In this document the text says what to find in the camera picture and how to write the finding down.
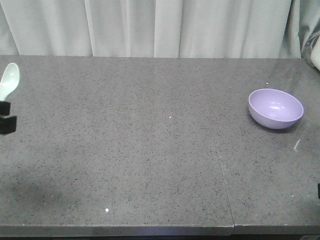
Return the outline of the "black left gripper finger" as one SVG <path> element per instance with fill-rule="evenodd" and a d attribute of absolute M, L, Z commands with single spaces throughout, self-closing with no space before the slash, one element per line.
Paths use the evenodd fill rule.
<path fill-rule="evenodd" d="M 17 117 L 0 117 L 0 134 L 11 134 L 16 131 Z"/>

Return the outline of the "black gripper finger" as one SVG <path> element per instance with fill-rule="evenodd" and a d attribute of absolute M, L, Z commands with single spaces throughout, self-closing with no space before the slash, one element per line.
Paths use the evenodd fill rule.
<path fill-rule="evenodd" d="M 7 101 L 0 101 L 0 115 L 9 116 L 11 109 L 11 103 Z"/>

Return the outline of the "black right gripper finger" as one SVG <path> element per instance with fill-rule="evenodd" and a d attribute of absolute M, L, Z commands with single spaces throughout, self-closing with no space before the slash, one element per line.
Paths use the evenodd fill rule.
<path fill-rule="evenodd" d="M 320 199 L 320 183 L 317 184 L 318 199 Z"/>

